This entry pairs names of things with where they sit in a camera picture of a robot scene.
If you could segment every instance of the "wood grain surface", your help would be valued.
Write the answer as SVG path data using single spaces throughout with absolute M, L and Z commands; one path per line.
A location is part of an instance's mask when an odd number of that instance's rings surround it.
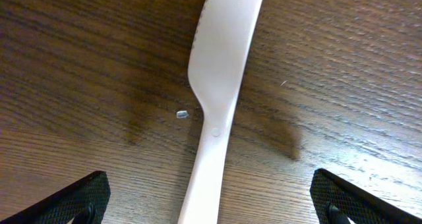
M 175 223 L 203 3 L 1 0 L 0 219 L 103 170 L 104 223 Z M 264 0 L 219 223 L 317 223 L 319 167 L 421 217 L 421 75 L 422 0 Z

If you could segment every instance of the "textured black surface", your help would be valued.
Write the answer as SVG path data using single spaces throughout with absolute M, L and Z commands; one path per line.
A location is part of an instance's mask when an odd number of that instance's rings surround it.
M 320 223 L 329 224 L 328 206 L 335 205 L 356 224 L 359 223 L 422 223 L 398 208 L 365 192 L 324 169 L 314 173 L 311 197 Z
M 106 173 L 95 171 L 1 223 L 68 223 L 80 213 L 101 223 L 109 197 Z

